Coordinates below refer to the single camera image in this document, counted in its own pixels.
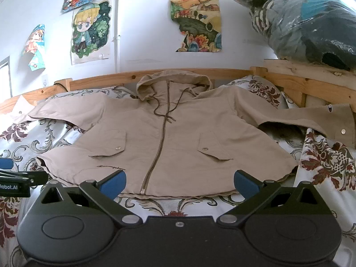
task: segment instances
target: screw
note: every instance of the screw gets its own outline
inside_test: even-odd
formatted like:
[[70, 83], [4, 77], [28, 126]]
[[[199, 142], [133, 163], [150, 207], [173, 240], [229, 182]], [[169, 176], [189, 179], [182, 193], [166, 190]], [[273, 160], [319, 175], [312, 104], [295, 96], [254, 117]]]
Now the screw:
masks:
[[222, 215], [220, 221], [225, 224], [233, 224], [237, 221], [237, 217], [235, 215]]
[[139, 220], [140, 220], [139, 216], [136, 215], [126, 215], [122, 217], [122, 222], [126, 224], [137, 224]]
[[184, 223], [183, 222], [176, 222], [176, 227], [184, 227]]

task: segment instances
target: jacket sleeve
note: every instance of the jacket sleeve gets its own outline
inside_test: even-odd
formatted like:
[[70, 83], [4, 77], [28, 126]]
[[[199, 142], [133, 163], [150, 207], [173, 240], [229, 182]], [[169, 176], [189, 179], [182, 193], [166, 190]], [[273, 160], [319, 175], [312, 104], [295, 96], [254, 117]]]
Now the jacket sleeve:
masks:
[[38, 104], [28, 116], [34, 119], [62, 119], [87, 131], [102, 118], [106, 100], [106, 95], [100, 92], [49, 99]]
[[255, 127], [264, 122], [300, 125], [319, 131], [349, 147], [355, 147], [355, 120], [349, 104], [276, 109], [265, 99], [246, 89], [229, 88], [227, 96], [230, 106], [248, 124]]

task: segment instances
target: jacket pocket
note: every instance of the jacket pocket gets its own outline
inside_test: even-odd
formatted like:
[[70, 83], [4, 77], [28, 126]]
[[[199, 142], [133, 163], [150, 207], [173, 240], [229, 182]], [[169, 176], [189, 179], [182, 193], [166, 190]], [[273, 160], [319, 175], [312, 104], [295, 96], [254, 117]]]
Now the jacket pocket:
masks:
[[200, 134], [197, 150], [220, 160], [233, 159], [232, 156], [224, 150], [212, 131], [206, 131]]
[[126, 131], [95, 125], [79, 138], [80, 147], [89, 151], [90, 157], [113, 156], [126, 147]]

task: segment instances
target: blue gripper pad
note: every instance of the blue gripper pad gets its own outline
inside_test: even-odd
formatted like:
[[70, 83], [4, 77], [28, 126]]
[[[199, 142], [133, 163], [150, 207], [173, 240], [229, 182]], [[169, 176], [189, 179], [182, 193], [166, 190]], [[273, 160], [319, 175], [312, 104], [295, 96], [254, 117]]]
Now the blue gripper pad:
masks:
[[124, 171], [120, 171], [100, 181], [98, 186], [102, 194], [113, 200], [125, 189], [126, 174]]
[[11, 170], [14, 167], [14, 162], [9, 158], [0, 158], [0, 169]]
[[249, 175], [244, 176], [238, 170], [234, 174], [235, 189], [247, 200], [256, 195], [260, 187], [259, 185], [248, 178]]

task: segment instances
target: hooded jacket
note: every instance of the hooded jacket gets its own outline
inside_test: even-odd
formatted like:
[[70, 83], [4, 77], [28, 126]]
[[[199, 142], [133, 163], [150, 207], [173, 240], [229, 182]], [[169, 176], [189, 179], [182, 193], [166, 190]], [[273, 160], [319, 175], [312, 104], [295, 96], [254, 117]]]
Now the hooded jacket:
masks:
[[213, 196], [235, 190], [238, 169], [261, 181], [280, 180], [298, 165], [257, 128], [264, 122], [310, 127], [354, 146], [347, 104], [276, 109], [245, 89], [212, 89], [207, 76], [180, 70], [144, 76], [137, 93], [139, 99], [96, 93], [36, 106], [28, 114], [34, 119], [63, 119], [87, 131], [71, 146], [38, 156], [49, 174], [73, 186], [124, 169], [123, 196]]

